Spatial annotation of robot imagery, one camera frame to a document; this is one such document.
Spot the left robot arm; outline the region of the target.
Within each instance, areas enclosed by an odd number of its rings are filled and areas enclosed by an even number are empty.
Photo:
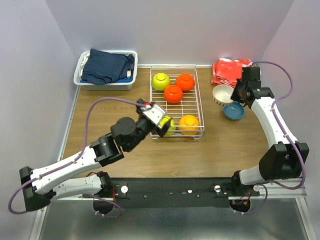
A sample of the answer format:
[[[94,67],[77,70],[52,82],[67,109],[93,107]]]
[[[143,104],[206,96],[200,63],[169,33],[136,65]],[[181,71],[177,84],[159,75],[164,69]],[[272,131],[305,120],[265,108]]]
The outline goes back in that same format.
[[[108,174],[75,176],[123,159],[124,153],[131,152],[149,133],[163,137],[171,126],[171,119],[164,115],[141,114],[138,120],[122,117],[111,126],[110,133],[85,145],[79,153],[42,168],[21,168],[19,175],[26,212],[40,210],[53,199],[74,195],[107,197],[112,188]]]

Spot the blue bowl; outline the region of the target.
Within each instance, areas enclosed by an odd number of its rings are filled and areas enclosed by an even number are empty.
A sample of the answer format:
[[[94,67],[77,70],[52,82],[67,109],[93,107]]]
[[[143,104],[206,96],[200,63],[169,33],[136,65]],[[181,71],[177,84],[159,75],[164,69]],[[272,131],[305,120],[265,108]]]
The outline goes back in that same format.
[[[223,107],[225,117],[232,121],[240,120],[245,115],[245,108],[238,102]]]

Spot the white black striped bowl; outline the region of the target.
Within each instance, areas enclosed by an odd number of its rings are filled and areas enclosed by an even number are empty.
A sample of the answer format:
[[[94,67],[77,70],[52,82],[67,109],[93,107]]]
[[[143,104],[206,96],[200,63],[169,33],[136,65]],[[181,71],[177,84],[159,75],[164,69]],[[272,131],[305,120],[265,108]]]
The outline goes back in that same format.
[[[229,106],[234,102],[231,99],[233,91],[234,88],[229,85],[216,85],[212,90],[213,101],[221,107]]]

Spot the lime green bowl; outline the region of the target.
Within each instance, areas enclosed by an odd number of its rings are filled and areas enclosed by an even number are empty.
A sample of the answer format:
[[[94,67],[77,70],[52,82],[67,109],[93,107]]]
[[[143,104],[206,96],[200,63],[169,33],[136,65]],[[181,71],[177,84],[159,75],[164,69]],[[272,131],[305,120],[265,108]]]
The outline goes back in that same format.
[[[169,116],[165,116],[159,123],[159,127],[162,129],[163,126],[167,123],[170,122],[170,127],[168,128],[168,131],[165,133],[165,137],[170,137],[172,136],[175,131],[176,131],[176,125],[175,125],[175,121],[169,117]]]
[[[151,85],[157,91],[164,91],[170,84],[170,78],[163,72],[159,72],[152,77]]]

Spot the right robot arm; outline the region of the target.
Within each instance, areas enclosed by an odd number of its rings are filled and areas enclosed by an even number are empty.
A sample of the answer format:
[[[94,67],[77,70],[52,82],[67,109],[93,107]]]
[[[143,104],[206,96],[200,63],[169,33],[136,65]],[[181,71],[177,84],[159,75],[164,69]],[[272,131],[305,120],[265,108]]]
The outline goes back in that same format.
[[[261,85],[261,70],[258,66],[242,68],[231,99],[248,106],[256,115],[265,133],[268,151],[258,165],[233,174],[230,191],[241,196],[254,185],[265,183],[294,190],[295,187],[279,181],[296,178],[301,178],[297,188],[302,187],[306,180],[305,162],[309,146],[299,142],[287,127],[278,110],[278,100],[269,87]]]

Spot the lime green bowl front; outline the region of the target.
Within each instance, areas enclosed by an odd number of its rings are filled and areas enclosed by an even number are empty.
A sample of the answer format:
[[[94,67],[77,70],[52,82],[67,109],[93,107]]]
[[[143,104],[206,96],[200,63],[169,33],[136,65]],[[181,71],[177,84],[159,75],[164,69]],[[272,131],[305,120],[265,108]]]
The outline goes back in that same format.
[[[162,129],[163,126],[167,123],[170,122],[170,127],[168,128],[168,131],[165,133],[165,137],[170,137],[172,136],[175,131],[176,131],[176,125],[175,125],[175,121],[169,117],[169,116],[165,116],[159,123],[159,127]]]

